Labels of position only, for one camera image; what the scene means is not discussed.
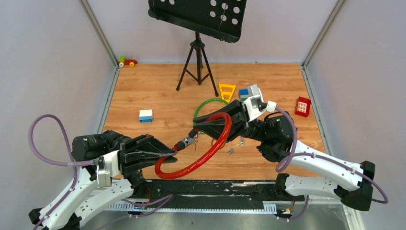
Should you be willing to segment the thick red cable lock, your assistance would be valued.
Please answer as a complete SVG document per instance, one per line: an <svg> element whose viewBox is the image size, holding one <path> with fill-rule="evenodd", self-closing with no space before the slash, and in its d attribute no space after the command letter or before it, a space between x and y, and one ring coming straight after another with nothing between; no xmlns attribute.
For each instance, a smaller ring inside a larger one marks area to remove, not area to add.
<svg viewBox="0 0 406 230"><path fill-rule="evenodd" d="M173 180L173 179L178 179L183 176L188 175L189 173L197 170L199 167L204 165L209 159L211 159L220 149L222 146L225 145L226 139L230 133L231 130L231 116L225 112L219 112L216 113L212 116L210 116L207 121L213 121L219 118L224 118L225 119L225 128L223 130L223 133L221 134L220 138L217 139L216 143L210 147L210 149L202 155L199 159L197 159L195 162L191 163L189 166L180 169L175 172L163 172L161 170L161 165L164 162L165 158L160 158L157 163L155 164L155 174L160 178L164 180Z"/></svg>

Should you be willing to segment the green cable lock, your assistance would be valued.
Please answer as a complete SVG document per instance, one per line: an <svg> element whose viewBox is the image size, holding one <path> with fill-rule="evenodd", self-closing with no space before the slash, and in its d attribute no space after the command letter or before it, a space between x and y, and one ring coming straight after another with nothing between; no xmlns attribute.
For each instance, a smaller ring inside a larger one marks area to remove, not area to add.
<svg viewBox="0 0 406 230"><path fill-rule="evenodd" d="M197 117L198 117L198 114L199 114L200 110L201 110L205 105L207 105L207 104L209 104L209 103L213 103L213 102L220 102L220 103L223 103L223 104L225 104L225 105L228 105L228 104L229 104L229 102L227 102L227 101L225 101L225 100L223 100L223 99L220 99L220 98L213 98L213 99L206 100L206 101L204 101L203 103L201 103L201 104L197 107L197 109L196 109L195 112L194 112L193 118L197 118Z"/></svg>

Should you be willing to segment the keys of green lock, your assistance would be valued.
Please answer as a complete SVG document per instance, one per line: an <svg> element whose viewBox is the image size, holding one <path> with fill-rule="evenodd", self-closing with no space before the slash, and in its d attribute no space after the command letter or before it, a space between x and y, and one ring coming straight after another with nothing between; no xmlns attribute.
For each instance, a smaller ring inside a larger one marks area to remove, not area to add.
<svg viewBox="0 0 406 230"><path fill-rule="evenodd" d="M240 137L240 142L236 144L236 146L244 146L245 145L245 139L243 137Z"/></svg>

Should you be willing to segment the small key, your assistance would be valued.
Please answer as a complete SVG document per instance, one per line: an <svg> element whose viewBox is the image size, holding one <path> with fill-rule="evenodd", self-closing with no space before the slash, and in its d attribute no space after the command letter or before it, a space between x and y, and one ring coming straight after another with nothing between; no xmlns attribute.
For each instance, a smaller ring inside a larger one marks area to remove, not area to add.
<svg viewBox="0 0 406 230"><path fill-rule="evenodd" d="M234 152L235 152L235 150L234 150L233 148L231 148L231 149L228 151L229 155L233 154Z"/></svg>

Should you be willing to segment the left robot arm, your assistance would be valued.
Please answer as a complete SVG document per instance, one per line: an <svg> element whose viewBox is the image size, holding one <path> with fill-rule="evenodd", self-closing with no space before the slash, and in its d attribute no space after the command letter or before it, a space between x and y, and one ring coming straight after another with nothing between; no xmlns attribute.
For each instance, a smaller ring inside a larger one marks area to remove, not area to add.
<svg viewBox="0 0 406 230"><path fill-rule="evenodd" d="M130 138L111 130L74 138L68 152L74 177L50 204L30 211L36 228L79 229L117 201L143 197L147 182L142 169L160 158L176 162L177 153L152 135Z"/></svg>

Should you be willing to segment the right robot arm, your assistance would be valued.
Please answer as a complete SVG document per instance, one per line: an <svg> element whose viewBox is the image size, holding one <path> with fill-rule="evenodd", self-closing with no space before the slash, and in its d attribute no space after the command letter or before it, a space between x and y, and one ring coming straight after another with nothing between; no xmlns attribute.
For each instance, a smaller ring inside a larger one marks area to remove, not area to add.
<svg viewBox="0 0 406 230"><path fill-rule="evenodd" d="M257 150L278 173L273 193L279 200L289 196L324 196L368 211L373 202L375 164L354 163L322 153L301 142L292 117L272 103L234 100L208 115L196 117L194 128L219 139L226 127L226 140L237 137L259 142Z"/></svg>

